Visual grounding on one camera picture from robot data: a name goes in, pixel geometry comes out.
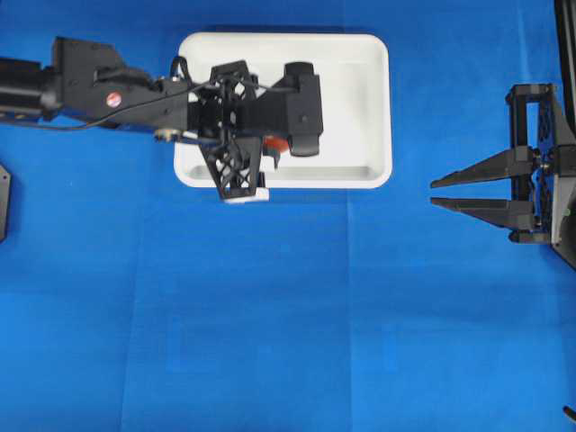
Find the black bracket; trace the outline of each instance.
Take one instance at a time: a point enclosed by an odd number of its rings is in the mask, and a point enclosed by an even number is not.
[[[319,153],[320,79],[312,64],[285,65],[284,77],[260,96],[244,60],[213,67],[211,81],[219,86],[201,90],[191,103],[188,129],[217,142],[200,149],[222,200],[241,201],[266,187],[261,157],[273,158],[275,167],[280,159],[278,150],[265,147],[266,136],[286,139],[293,156]]]
[[[436,180],[431,187],[509,178],[511,200],[432,198],[431,202],[508,228],[511,241],[550,244],[576,268],[576,138],[555,87],[515,85],[506,102],[510,149]],[[528,146],[527,104],[538,104],[537,148]]]
[[[0,165],[0,241],[6,238],[8,205],[10,203],[10,173]]]

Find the blue surface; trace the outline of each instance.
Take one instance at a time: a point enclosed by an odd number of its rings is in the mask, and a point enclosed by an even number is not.
[[[383,39],[391,180],[229,207],[151,138],[0,128],[0,430],[570,430],[576,274],[428,204],[508,145],[511,85],[560,84],[551,2],[5,0],[0,53],[110,41],[158,76],[213,28]]]

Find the white plastic tray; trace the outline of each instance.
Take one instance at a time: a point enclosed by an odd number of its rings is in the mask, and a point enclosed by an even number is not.
[[[276,171],[272,159],[263,157],[266,186],[369,189],[390,177],[388,50],[374,36],[201,32],[182,42],[180,55],[188,61],[197,82],[210,78],[212,66],[239,59],[244,59],[265,85],[284,75],[285,63],[313,63],[320,76],[324,119],[320,153],[291,157],[285,152]],[[175,145],[174,168],[186,185],[214,187],[195,146]]]

